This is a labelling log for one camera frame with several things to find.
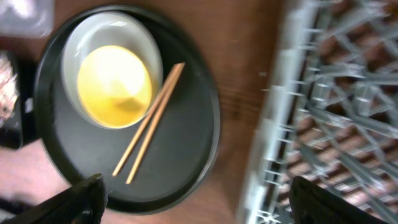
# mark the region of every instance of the tray rim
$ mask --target tray rim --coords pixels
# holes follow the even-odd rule
[[[201,64],[201,66],[203,67],[203,69],[205,71],[207,71],[206,73],[204,73],[203,78],[206,80],[206,82],[209,86],[209,91],[210,91],[210,96],[211,96],[210,100],[211,100],[211,104],[213,107],[213,140],[211,143],[211,149],[210,149],[210,153],[207,158],[207,161],[206,161],[205,165],[203,166],[196,181],[193,183],[193,185],[190,186],[190,188],[183,195],[181,195],[178,199],[176,199],[172,203],[170,203],[166,206],[154,209],[154,210],[149,210],[147,212],[129,212],[126,210],[118,210],[114,206],[108,206],[109,200],[111,198],[108,199],[108,204],[106,206],[107,209],[113,210],[115,212],[126,213],[126,214],[131,214],[131,215],[150,215],[150,214],[163,212],[165,210],[168,210],[168,209],[178,205],[180,202],[184,201],[189,195],[194,193],[194,191],[196,191],[198,189],[198,187],[203,183],[205,177],[209,175],[210,171],[212,170],[212,168],[214,166],[216,158],[217,158],[218,143],[220,140],[220,132],[221,132],[220,103],[219,103],[217,89],[216,89],[214,79],[211,76],[211,72],[208,69],[208,66],[205,63],[198,48],[195,46],[195,44],[193,43],[191,38],[189,38],[189,36],[187,34],[185,34],[185,32],[181,28],[179,28],[175,23],[173,23],[170,19],[164,17],[162,14],[159,14],[158,12],[153,11],[152,9],[148,9],[148,8],[144,8],[144,7],[140,7],[140,6],[128,5],[128,4],[102,5],[102,6],[98,6],[98,7],[94,7],[91,9],[87,9],[87,10],[78,12],[75,15],[71,16],[69,19],[67,19],[63,24],[61,24],[52,33],[51,38],[49,38],[49,40],[47,41],[47,43],[42,51],[42,54],[41,54],[40,60],[39,60],[39,64],[37,67],[36,78],[35,78],[35,83],[34,83],[34,95],[33,95],[34,108],[38,108],[38,105],[39,105],[38,85],[39,85],[39,80],[40,80],[40,71],[43,66],[44,58],[47,56],[53,43],[65,31],[65,29],[70,27],[71,24],[74,23],[76,20],[79,20],[79,18],[90,16],[92,14],[99,13],[99,12],[105,12],[105,11],[129,11],[131,13],[140,14],[140,15],[150,18],[152,21],[154,21],[158,24],[161,24],[167,30],[170,30],[170,29],[173,30],[173,33],[177,34],[180,40],[183,40],[184,45],[189,49],[189,52],[191,52],[198,59],[198,63]],[[34,117],[35,117],[37,124],[42,123],[41,121],[43,120],[39,114],[40,113],[38,112],[37,109],[34,110]],[[64,181],[66,183],[68,183],[69,185],[73,185],[73,184],[78,183],[79,181],[82,181],[82,179],[78,177],[78,176],[80,176],[80,174],[76,173],[75,168],[73,167],[73,165],[70,162],[66,163],[65,160],[63,160],[63,159],[55,158],[54,153],[50,152],[47,149],[45,142],[47,142],[47,144],[49,144],[51,146],[56,145],[57,148],[60,148],[60,149],[62,148],[62,146],[59,144],[59,141],[56,141],[56,139],[57,139],[56,135],[54,133],[52,133],[52,135],[50,137],[48,135],[48,133],[46,133],[46,134],[42,133],[41,129],[39,128],[39,125],[37,125],[36,129],[37,129],[37,133],[39,135],[40,141],[42,142],[43,147],[45,149],[46,155],[49,158],[49,161],[54,166],[55,170],[60,175],[60,177],[62,177],[64,179]]]

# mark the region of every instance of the chopsticks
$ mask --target chopsticks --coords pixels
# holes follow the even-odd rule
[[[169,73],[169,76],[167,77],[167,79],[163,85],[162,90],[160,91],[158,97],[156,98],[154,104],[152,105],[152,108],[150,109],[149,113],[142,121],[136,134],[131,139],[130,144],[128,145],[126,151],[124,152],[122,158],[120,159],[118,165],[116,166],[115,170],[112,173],[112,176],[116,176],[120,172],[122,166],[126,162],[127,158],[130,156],[130,153],[134,149],[134,146],[138,142],[138,139],[141,136],[142,132],[144,131],[145,127],[147,126],[148,122],[150,121],[152,116],[155,114],[154,119],[152,120],[152,122],[149,126],[147,135],[144,138],[144,142],[142,143],[142,146],[138,152],[137,158],[134,161],[134,164],[132,165],[132,169],[130,171],[129,177],[127,178],[126,184],[131,183],[132,179],[134,178],[134,176],[138,170],[139,164],[141,163],[141,160],[144,157],[144,154],[148,147],[150,139],[152,138],[152,135],[154,134],[157,123],[159,122],[160,117],[163,114],[163,111],[167,105],[167,102],[169,101],[170,96],[174,90],[174,87],[177,84],[178,78],[180,78],[181,71],[182,71],[184,65],[185,65],[184,63],[178,63],[173,66],[172,70]]]

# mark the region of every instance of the black object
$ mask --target black object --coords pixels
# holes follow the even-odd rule
[[[117,177],[111,173],[140,123],[118,130],[90,124],[72,108],[60,78],[62,49],[71,31],[88,16],[105,11],[129,14],[148,28],[159,47],[164,76],[174,64],[185,62],[130,185],[125,181],[142,138],[121,173]],[[150,214],[173,207],[198,187],[216,159],[220,106],[202,57],[173,23],[139,7],[103,6],[64,23],[49,40],[40,61],[34,107],[36,122],[40,124],[38,132],[59,171],[72,184],[102,173],[109,189],[107,206],[113,210]]]
[[[16,85],[19,91],[14,115],[5,120],[0,128],[0,146],[20,149],[23,145],[37,139],[33,111],[25,107],[25,103],[33,95],[35,65],[25,60],[18,60],[7,51],[0,51],[0,54],[8,58],[14,74],[17,74]]]
[[[303,177],[293,178],[289,202],[296,224],[386,224]]]
[[[2,224],[97,224],[107,200],[103,178],[95,174]]]

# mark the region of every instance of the food container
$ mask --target food container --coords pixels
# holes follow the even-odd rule
[[[156,42],[149,31],[133,17],[120,12],[102,12],[85,19],[74,29],[64,46],[62,55],[63,87],[70,103],[80,116],[94,125],[113,128],[97,122],[86,112],[80,101],[77,84],[83,60],[92,51],[107,45],[127,49],[142,61],[152,82],[152,96],[154,97],[149,108],[161,89],[163,69]]]
[[[0,0],[0,35],[40,38],[54,23],[54,0]]]

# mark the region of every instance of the dish rack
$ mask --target dish rack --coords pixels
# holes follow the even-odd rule
[[[300,175],[398,223],[398,2],[291,0],[281,34],[238,222],[293,223]]]

